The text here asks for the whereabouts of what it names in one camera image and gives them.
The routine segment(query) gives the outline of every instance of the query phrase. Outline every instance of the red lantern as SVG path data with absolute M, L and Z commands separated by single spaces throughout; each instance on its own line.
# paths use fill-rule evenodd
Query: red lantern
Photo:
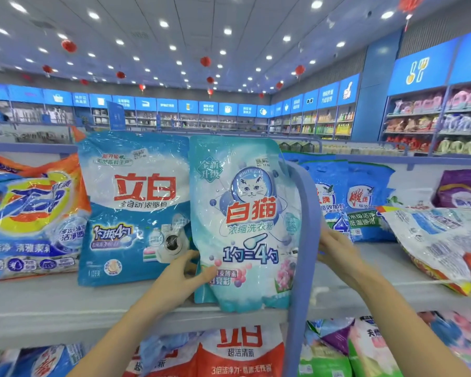
M 302 75 L 304 72 L 305 72 L 305 67 L 303 67 L 302 65 L 298 65 L 297 68 L 295 69 L 295 73 L 297 73 L 297 75 Z
M 69 53 L 75 53 L 77 51 L 77 45 L 70 40 L 63 40 L 61 46 Z
M 202 57 L 201 58 L 201 65 L 204 67 L 211 66 L 211 58 L 210 57 Z
M 398 9 L 403 13 L 411 13 L 421 5 L 422 1 L 424 0 L 399 0 Z

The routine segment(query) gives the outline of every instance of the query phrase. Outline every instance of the cat face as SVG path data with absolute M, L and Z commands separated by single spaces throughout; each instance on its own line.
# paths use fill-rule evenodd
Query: cat face
M 267 195 L 267 186 L 261 176 L 255 178 L 241 178 L 238 182 L 237 195 L 243 202 L 253 202 Z

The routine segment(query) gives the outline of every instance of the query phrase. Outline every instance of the hand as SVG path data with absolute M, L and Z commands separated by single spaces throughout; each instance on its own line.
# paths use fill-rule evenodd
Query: hand
M 329 227 L 321 227 L 317 259 L 326 264 L 346 285 L 361 292 L 360 283 L 366 276 L 383 278 L 376 269 L 368 265 L 357 247 L 344 234 Z
M 138 310 L 140 316 L 153 320 L 185 302 L 196 289 L 217 274 L 217 267 L 211 266 L 193 278 L 186 278 L 185 272 L 195 274 L 196 265 L 190 260 L 198 257 L 198 251 L 189 250 L 173 260 L 132 309 Z

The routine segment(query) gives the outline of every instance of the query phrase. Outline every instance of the recessed light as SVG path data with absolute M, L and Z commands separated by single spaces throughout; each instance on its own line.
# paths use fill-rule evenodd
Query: recessed light
M 99 19 L 99 15 L 96 12 L 88 12 L 89 17 L 92 19 Z
M 0 27 L 0 33 L 5 34 L 6 36 L 9 35 L 9 33 L 5 29 L 2 29 L 1 27 Z
M 323 5 L 323 2 L 321 0 L 315 0 L 310 7 L 312 9 L 319 9 Z
M 28 12 L 26 11 L 26 9 L 23 8 L 22 5 L 19 5 L 17 2 L 10 1 L 9 3 L 10 3 L 10 5 L 11 5 L 15 10 L 18 10 L 18 11 L 20 11 L 20 12 L 22 12 L 22 13 L 28 13 Z
M 380 18 L 382 19 L 388 19 L 388 18 L 391 18 L 393 16 L 394 12 L 392 10 L 389 10 L 387 12 L 385 12 L 383 15 L 380 16 Z

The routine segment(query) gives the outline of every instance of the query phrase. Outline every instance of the white ceiling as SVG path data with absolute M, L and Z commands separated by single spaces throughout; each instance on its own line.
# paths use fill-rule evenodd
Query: white ceiling
M 121 83 L 162 82 L 186 88 L 188 79 L 192 88 L 200 89 L 207 88 L 206 77 L 219 74 L 216 87 L 226 91 L 275 92 L 270 87 L 278 81 L 284 80 L 285 86 L 296 81 L 291 72 L 297 65 L 303 64 L 310 74 L 333 62 L 335 53 L 346 57 L 405 23 L 405 15 L 397 11 L 399 0 L 321 0 L 320 9 L 311 8 L 314 0 L 14 0 L 27 14 L 12 8 L 9 1 L 0 0 L 0 28 L 9 33 L 0 33 L 4 68 L 19 66 L 25 72 L 42 73 L 47 64 L 59 70 L 55 76 L 91 80 L 90 71 L 97 80 L 108 82 L 117 82 L 115 72 L 121 70 L 127 75 Z M 411 23 L 455 1 L 425 0 Z M 381 19 L 388 10 L 395 15 Z M 88 11 L 100 18 L 90 18 Z M 169 28 L 160 27 L 159 19 Z M 32 21 L 48 25 L 37 27 Z M 232 28 L 230 36 L 223 33 L 227 26 Z M 62 49 L 59 32 L 77 44 L 75 54 Z M 291 36 L 290 42 L 283 42 L 285 35 Z M 115 43 L 118 38 L 124 46 Z M 346 44 L 339 49 L 340 41 Z M 169 45 L 177 50 L 171 51 Z M 220 50 L 227 54 L 220 55 Z M 212 59 L 210 68 L 199 62 L 206 55 Z

